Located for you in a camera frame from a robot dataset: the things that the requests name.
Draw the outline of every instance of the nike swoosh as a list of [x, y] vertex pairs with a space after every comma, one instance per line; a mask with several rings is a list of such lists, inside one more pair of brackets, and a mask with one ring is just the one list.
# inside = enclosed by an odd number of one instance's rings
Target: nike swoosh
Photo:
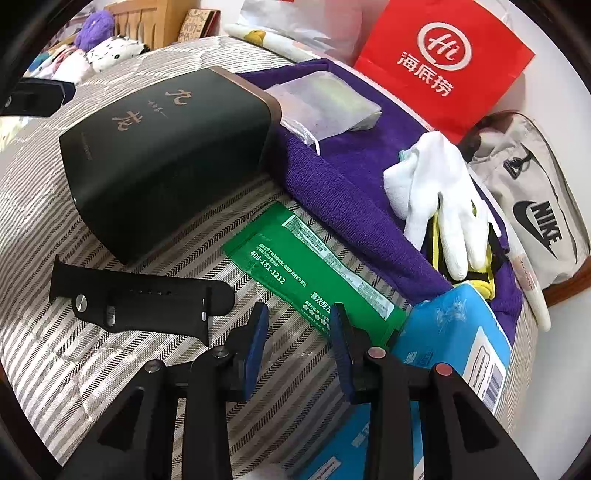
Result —
[[540, 242], [544, 248], [552, 254], [554, 258], [557, 258], [552, 249], [550, 248], [550, 241], [546, 241], [542, 234], [538, 231], [533, 223], [531, 223], [529, 217], [527, 216], [527, 207], [529, 207], [532, 203], [530, 200], [522, 200], [520, 202], [515, 202], [513, 205], [513, 215], [515, 216], [515, 220], [519, 222], [519, 224], [525, 228], [531, 236], [533, 236], [538, 242]]

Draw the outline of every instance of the mattress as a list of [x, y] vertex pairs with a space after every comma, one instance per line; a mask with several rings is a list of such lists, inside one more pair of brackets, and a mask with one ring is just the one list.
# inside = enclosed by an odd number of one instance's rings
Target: mattress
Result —
[[[270, 324], [255, 394], [227, 409], [234, 476], [265, 463], [296, 471], [348, 412], [332, 352], [289, 304], [257, 284], [221, 250], [270, 203], [298, 214], [351, 270], [406, 312], [410, 305], [352, 255], [321, 223], [268, 176], [196, 215], [149, 257], [123, 267], [84, 225], [64, 175], [59, 136], [99, 108], [142, 87], [203, 67], [232, 72], [290, 62], [227, 37], [210, 37], [141, 55], [96, 75], [48, 119], [31, 121], [0, 154], [9, 163], [0, 180], [0, 359], [27, 418], [60, 463], [139, 368], [153, 358], [167, 365], [191, 361], [206, 348], [195, 338], [149, 332], [110, 334], [77, 320], [70, 302], [48, 303], [57, 255], [74, 265], [228, 282], [236, 305], [213, 318], [212, 345], [242, 325], [256, 301], [269, 305]], [[508, 382], [497, 417], [509, 432], [519, 416], [537, 340], [524, 302]], [[180, 478], [184, 404], [178, 405], [173, 478]]]

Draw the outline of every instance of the green packaging bag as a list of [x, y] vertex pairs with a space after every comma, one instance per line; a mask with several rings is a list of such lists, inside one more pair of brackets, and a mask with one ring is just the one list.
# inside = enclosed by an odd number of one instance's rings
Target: green packaging bag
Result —
[[226, 255], [254, 280], [289, 302], [328, 337], [330, 306], [343, 303], [351, 324], [387, 347], [405, 313], [346, 268], [297, 215], [271, 205], [227, 241]]

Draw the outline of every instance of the haidilao logo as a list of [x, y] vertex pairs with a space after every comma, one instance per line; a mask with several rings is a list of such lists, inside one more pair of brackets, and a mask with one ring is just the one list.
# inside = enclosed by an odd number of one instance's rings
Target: haidilao logo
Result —
[[453, 25], [433, 22], [418, 33], [418, 49], [437, 68], [453, 72], [462, 70], [472, 59], [468, 38]]

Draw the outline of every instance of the red paper bag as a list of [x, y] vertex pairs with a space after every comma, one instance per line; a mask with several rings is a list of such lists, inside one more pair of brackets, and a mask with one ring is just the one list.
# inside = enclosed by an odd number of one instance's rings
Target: red paper bag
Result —
[[355, 68], [458, 143], [533, 58], [473, 0], [390, 0]]

